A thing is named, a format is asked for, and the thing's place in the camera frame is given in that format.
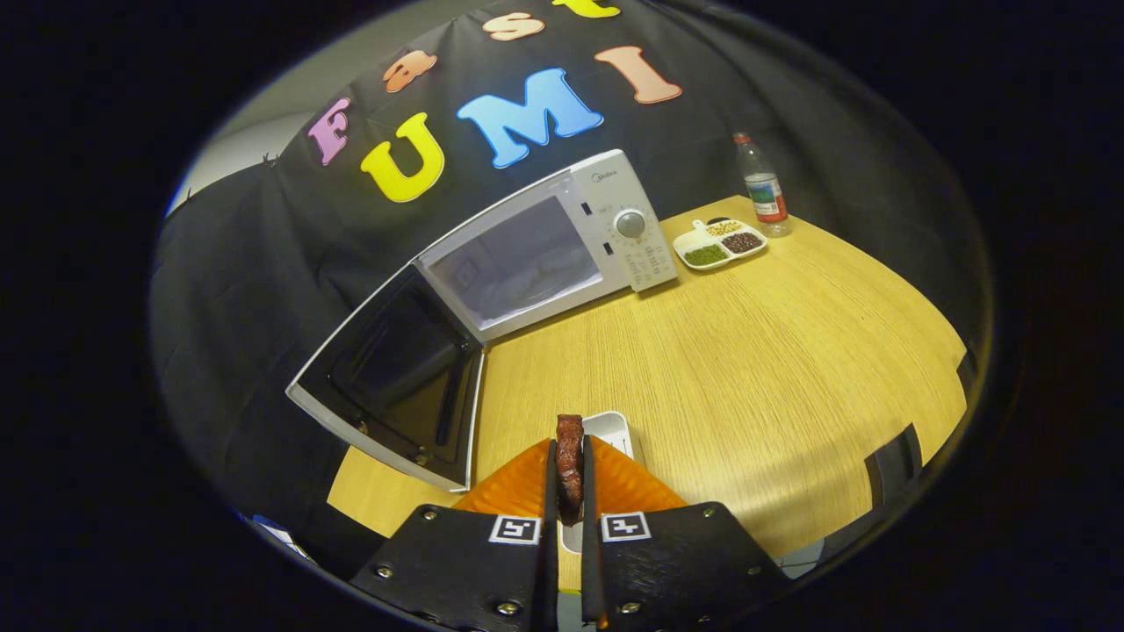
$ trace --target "red beans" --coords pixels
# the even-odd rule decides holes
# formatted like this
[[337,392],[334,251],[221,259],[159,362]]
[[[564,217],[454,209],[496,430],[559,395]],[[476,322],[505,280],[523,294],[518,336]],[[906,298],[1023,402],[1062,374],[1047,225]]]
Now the red beans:
[[737,254],[760,246],[761,240],[753,233],[737,233],[723,240],[722,245],[726,246],[729,252]]

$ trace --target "white plastic container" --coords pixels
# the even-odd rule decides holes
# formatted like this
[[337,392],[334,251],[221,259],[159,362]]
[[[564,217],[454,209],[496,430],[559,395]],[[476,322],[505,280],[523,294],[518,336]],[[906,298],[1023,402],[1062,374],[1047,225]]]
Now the white plastic container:
[[[616,410],[608,410],[584,417],[581,425],[586,428],[586,434],[596,436],[609,445],[622,451],[633,461],[644,464],[644,459],[640,450],[640,442],[634,442],[628,432],[628,422],[625,416]],[[562,548],[571,553],[581,553],[581,523],[573,526],[563,526],[559,530],[559,541]]]
[[[761,252],[767,245],[769,245],[769,238],[762,235],[760,231],[758,231],[756,228],[750,226],[744,222],[738,222],[737,219],[726,219],[725,222],[714,224],[713,226],[707,226],[706,224],[696,219],[692,223],[692,225],[695,226],[694,231],[679,235],[678,237],[676,237],[676,241],[671,243],[671,247],[676,251],[676,254],[678,254],[679,259],[683,261],[683,264],[690,268],[691,270],[713,270],[715,268],[722,268],[723,265],[729,263],[731,261],[737,259],[745,259],[746,256],[756,254]],[[708,231],[708,228],[717,229],[718,227],[732,227],[734,229],[731,231],[729,233],[725,233],[722,235],[714,235],[711,234],[710,231]],[[722,241],[725,240],[726,237],[740,233],[749,233],[755,236],[756,238],[761,240],[761,245],[752,247],[745,252],[735,253],[731,251],[728,247],[726,247],[725,244],[722,243]],[[691,264],[691,262],[687,261],[687,253],[705,246],[718,246],[718,250],[720,250],[723,253],[726,254],[726,259],[722,259],[704,265],[694,265]]]

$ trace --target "letter m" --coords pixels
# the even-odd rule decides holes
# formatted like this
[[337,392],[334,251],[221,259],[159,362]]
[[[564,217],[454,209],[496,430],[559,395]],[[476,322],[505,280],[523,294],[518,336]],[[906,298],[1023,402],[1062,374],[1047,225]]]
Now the letter m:
[[556,136],[573,136],[592,129],[605,120],[591,111],[565,83],[565,71],[552,67],[527,78],[524,100],[513,103],[493,94],[477,97],[456,111],[456,118],[471,119],[496,152],[492,166],[504,169],[523,160],[531,152],[516,143],[510,134],[537,144],[550,141],[546,115],[554,118]]

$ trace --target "sausage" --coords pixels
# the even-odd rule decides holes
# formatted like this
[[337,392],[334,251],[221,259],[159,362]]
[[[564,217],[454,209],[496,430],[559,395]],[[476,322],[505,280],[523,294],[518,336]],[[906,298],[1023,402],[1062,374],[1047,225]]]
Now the sausage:
[[559,479],[559,518],[570,526],[581,520],[581,472],[583,460],[581,442],[586,430],[581,424],[581,415],[559,415],[558,424],[559,449],[554,457]]

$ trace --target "black mount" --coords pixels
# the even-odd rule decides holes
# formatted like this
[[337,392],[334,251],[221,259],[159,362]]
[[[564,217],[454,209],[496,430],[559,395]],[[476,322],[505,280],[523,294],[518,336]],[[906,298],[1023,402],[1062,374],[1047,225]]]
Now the black mount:
[[542,520],[420,505],[351,583],[453,630],[558,630],[556,449]]
[[698,630],[764,604],[789,579],[722,503],[597,520],[587,436],[582,617],[609,630]]

